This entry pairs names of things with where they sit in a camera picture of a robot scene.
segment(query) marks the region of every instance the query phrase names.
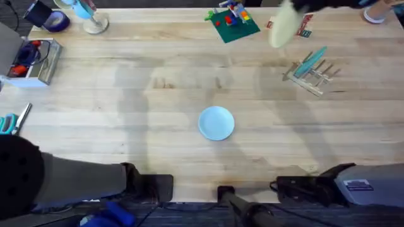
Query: red toy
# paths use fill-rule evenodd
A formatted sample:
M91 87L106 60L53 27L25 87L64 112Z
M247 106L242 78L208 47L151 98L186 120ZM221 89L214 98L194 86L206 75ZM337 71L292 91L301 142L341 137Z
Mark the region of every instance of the red toy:
M225 16L225 21L226 21L226 23L228 23L228 24L231 24L231 23L232 23L232 19L231 19L229 16Z

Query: black cable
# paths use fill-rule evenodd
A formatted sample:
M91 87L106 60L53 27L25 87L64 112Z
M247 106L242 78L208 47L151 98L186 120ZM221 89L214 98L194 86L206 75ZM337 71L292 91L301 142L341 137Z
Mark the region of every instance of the black cable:
M309 221L313 221L313 222L316 222L316 223L320 223L320 224L323 224L323 225L325 225L325 226L329 226L329 227L341 227L341 226L338 226L337 224L328 223L328 222L326 222L326 221L322 221L322 220L317 219L317 218L312 218L312 217L309 217L309 216L297 214L296 212L289 211L288 209L282 208L282 207L277 206L277 205L274 205L274 204L264 204L264 205L265 205L265 206L274 207L274 208L276 208L276 209L278 209L278 210L281 210L281 211L283 211L283 212L285 212L285 213L287 213L287 214L291 214L291 215L294 215L294 216L297 216L297 217L300 217L300 218L303 218L303 219L306 219L306 220L309 220Z
M143 222L145 222L146 219L147 219L158 207L160 207L160 206L161 206L161 204L157 204L155 207L153 207L153 209L151 209L151 210L140 220L140 222L136 225L136 227L140 227L140 226L143 224Z
M278 189L274 187L274 185L276 185L276 181L270 182L270 189L274 192L278 192Z
M18 53L18 55L17 55L17 58L16 58L16 60L15 60L15 63L14 63L14 65L16 66L16 65L19 65L19 66L34 66L34 65L36 65L36 64L40 64L40 63L42 63L44 60L46 60L47 58L48 58L48 55L49 55L49 52L51 51L51 42L50 41L48 41L48 40L39 40L39 41L41 41L41 42L46 42L46 43L48 43L48 51L46 52L46 55L45 55L45 57L43 57L41 60L39 60L39 61L37 61L37 62L35 62L36 60L33 60L34 61L34 63L31 63L31 64L24 64L24 63L22 63L22 62L19 62L19 60L18 60L18 58L19 58L19 56L20 56L20 54L21 54L21 49L20 49L20 52Z
M14 15L15 15L15 18L16 18L16 21L17 21L17 25L15 26L14 31L17 31L17 29L20 27L20 19L19 19L19 17L18 17L18 14L17 14L17 12L15 11L13 5L11 4L11 1L9 1L9 0L3 0L3 3L4 3L5 5L7 5L8 7L10 7L10 9L13 11L13 13L14 13Z
M48 41L48 40L40 40L40 41L41 41L41 42L47 42L47 43L48 43L48 51L46 52L45 57L44 57L43 59L41 59L41 60L39 60L39 61L33 63L33 64L27 65L27 66L34 66L34 65L36 65L36 64L39 64L39 63L43 62L45 59L48 58L49 51L51 50L51 42Z
M206 209L175 209L175 208L169 208L167 206L162 206L163 209L169 210L169 211L177 211L177 212L207 212L212 210L213 208L217 207L218 204L215 203L214 205L206 208Z

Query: scissors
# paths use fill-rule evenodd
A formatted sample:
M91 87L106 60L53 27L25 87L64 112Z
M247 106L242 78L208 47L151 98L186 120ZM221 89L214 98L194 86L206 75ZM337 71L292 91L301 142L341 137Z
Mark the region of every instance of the scissors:
M13 113L0 117L0 134L18 135L31 107L32 104L28 103L19 117Z

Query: blue object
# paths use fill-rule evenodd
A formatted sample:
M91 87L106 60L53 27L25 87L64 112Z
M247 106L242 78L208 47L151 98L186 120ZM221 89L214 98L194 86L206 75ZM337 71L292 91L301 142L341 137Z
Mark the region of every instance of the blue object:
M70 19L62 11L53 11L44 27L50 32L61 32L70 25Z
M327 49L327 47L323 47L323 48L319 49L310 58L308 58L308 60L306 60L305 62L302 62L302 64L296 69L294 76L299 78L300 76L302 76L303 74L308 72L308 70L310 68L312 68L313 65L318 60L320 60L320 58L324 55L324 53L326 52L326 49Z
M237 18L234 16L233 13L230 14L230 19L232 19L232 22L229 25L236 25L237 24Z
M94 15L94 11L86 3L76 1L72 7L74 13L80 18L90 19Z
M130 212L121 208L116 202L107 202L107 210L87 215L81 221L81 227L130 227L135 222Z
M212 106L204 109L199 115L198 127L207 139L221 141L233 132L234 118L226 108Z

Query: butcher block tabletop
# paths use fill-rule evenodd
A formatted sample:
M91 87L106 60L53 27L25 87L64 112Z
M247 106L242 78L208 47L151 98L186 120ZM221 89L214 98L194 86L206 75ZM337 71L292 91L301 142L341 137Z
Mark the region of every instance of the butcher block tabletop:
M404 31L393 13L371 25L360 10L326 9L309 38L274 49L266 25L276 8L247 9L261 32L228 44L203 20L208 10L100 9L110 20L100 35L66 11L66 31L29 36L64 47L50 86L6 85L0 115L31 102L21 136L41 151L172 174L173 201L213 202L218 185L233 185L249 201L277 202L269 182L279 175L404 162ZM341 71L322 97L282 81L324 46ZM199 133L213 105L234 115L224 141Z

